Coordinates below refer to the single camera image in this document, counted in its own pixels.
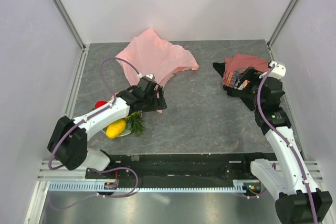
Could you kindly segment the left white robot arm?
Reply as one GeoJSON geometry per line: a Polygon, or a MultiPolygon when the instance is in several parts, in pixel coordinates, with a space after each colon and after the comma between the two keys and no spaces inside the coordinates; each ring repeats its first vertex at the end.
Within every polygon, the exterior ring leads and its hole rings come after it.
{"type": "Polygon", "coordinates": [[[108,154],[88,148],[88,141],[103,128],[134,112],[152,112],[166,109],[164,89],[149,77],[142,77],[137,85],[115,94],[110,101],[74,119],[61,117],[54,128],[47,149],[51,153],[50,170],[54,159],[61,167],[75,170],[80,166],[96,170],[103,178],[111,178],[115,165],[108,154]]]}

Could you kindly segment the pineapple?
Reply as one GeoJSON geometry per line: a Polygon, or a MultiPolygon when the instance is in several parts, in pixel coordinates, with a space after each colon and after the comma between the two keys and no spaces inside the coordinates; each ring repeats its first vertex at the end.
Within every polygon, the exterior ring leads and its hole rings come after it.
{"type": "Polygon", "coordinates": [[[142,119],[142,112],[137,111],[125,118],[127,123],[125,131],[128,134],[134,134],[139,137],[143,134],[145,127],[142,125],[144,120],[142,119]]]}

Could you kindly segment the pink plastic bag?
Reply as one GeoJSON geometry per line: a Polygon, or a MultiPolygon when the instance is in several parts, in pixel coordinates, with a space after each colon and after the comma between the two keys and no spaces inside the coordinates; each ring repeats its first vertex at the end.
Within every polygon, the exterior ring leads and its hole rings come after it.
{"type": "Polygon", "coordinates": [[[189,50],[161,39],[152,28],[134,37],[117,58],[130,85],[139,82],[137,72],[153,74],[155,81],[165,86],[174,74],[199,69],[189,50]]]}

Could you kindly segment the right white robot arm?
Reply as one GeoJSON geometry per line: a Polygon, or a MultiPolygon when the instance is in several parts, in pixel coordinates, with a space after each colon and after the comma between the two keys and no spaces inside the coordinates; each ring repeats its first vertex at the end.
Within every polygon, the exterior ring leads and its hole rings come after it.
{"type": "Polygon", "coordinates": [[[237,87],[251,102],[255,121],[270,143],[281,173],[266,159],[241,164],[240,172],[248,179],[255,176],[275,200],[281,223],[322,223],[332,205],[328,191],[320,189],[300,155],[289,117],[281,107],[284,95],[281,78],[286,69],[272,62],[267,72],[248,67],[239,75],[237,87]]]}

